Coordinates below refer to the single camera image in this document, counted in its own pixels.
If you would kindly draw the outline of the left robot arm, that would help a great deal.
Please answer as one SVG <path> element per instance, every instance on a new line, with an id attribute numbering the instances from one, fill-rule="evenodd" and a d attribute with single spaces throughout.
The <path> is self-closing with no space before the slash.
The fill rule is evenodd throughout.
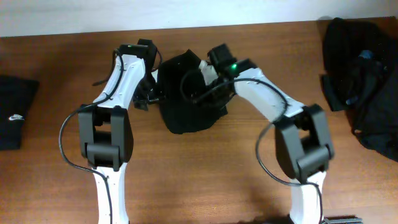
<path id="1" fill-rule="evenodd" d="M 81 154 L 95 177 L 99 223 L 129 223 L 124 188 L 134 138 L 128 109 L 146 107 L 143 94 L 155 84 L 157 54 L 148 39 L 114 49 L 109 75 L 97 83 L 104 89 L 78 113 Z"/>

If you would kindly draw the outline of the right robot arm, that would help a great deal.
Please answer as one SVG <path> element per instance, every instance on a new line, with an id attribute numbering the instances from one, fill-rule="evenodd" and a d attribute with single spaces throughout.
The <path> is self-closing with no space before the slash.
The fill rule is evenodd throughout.
<path id="1" fill-rule="evenodd" d="M 251 60 L 237 60 L 226 44 L 208 52 L 216 77 L 208 91 L 193 98 L 196 104 L 226 103 L 240 96 L 252 104 L 269 124 L 256 140 L 256 158 L 260 143 L 270 129 L 274 130 L 275 155 L 287 180 L 274 175 L 262 161 L 259 165 L 275 181 L 291 189 L 291 208 L 285 217 L 274 217 L 268 223 L 362 223 L 354 215 L 325 217 L 322 187 L 335 155 L 326 114 L 321 106 L 307 106 L 281 91 Z"/>

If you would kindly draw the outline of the black t-shirt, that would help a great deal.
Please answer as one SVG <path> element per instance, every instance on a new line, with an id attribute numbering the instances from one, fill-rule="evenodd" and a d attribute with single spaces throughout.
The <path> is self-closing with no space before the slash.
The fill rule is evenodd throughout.
<path id="1" fill-rule="evenodd" d="M 157 75 L 157 91 L 165 97 L 159 103 L 160 113 L 171 133 L 195 133 L 212 127 L 228 114 L 225 106 L 202 106 L 183 99 L 180 85 L 187 97 L 206 91 L 199 70 L 200 58 L 191 50 L 163 62 Z"/>

